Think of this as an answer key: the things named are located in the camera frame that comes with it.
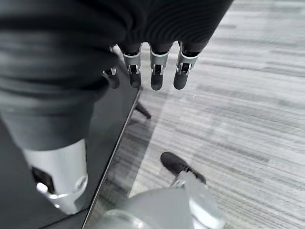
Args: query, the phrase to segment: floor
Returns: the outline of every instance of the floor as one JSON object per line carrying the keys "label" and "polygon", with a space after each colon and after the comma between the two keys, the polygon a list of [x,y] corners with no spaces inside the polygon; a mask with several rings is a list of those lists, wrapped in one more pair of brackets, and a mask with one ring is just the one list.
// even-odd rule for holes
{"label": "floor", "polygon": [[174,177],[159,158],[172,151],[206,176],[226,229],[302,228],[304,21],[302,0],[236,0],[181,91],[178,44],[158,92],[144,44],[140,101],[153,117],[134,112],[102,190],[109,205],[168,187]]}

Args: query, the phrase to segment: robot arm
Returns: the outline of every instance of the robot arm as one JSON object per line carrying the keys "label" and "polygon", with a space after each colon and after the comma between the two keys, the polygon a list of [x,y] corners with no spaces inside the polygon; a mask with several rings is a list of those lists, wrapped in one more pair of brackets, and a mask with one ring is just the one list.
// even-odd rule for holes
{"label": "robot arm", "polygon": [[180,41],[174,86],[182,89],[231,2],[0,0],[0,113],[37,190],[67,214],[81,209],[93,105],[109,84],[119,86],[109,47],[120,46],[138,88],[141,43],[149,42],[159,90],[171,44]]}

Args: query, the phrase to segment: black fabric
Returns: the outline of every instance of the black fabric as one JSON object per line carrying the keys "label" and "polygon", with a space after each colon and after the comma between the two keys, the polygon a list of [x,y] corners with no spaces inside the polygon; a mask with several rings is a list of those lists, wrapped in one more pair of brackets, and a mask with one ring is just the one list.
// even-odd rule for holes
{"label": "black fabric", "polygon": [[[108,86],[102,70],[118,61],[109,46],[207,43],[231,1],[0,0],[0,110],[16,144],[44,150],[84,138]],[[78,127],[56,135],[72,111]],[[46,125],[26,122],[36,117]]]}

